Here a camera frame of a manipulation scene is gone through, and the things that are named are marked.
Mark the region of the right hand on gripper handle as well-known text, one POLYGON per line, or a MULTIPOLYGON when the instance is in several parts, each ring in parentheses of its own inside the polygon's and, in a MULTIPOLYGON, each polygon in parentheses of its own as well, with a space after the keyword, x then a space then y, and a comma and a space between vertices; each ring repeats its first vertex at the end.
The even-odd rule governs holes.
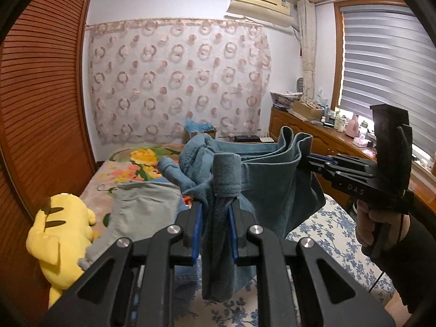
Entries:
POLYGON ((355 234, 366 256, 378 257, 382 251, 399 244, 409 232, 410 217, 407 214, 376 210, 362 200, 358 200, 355 207, 355 234))

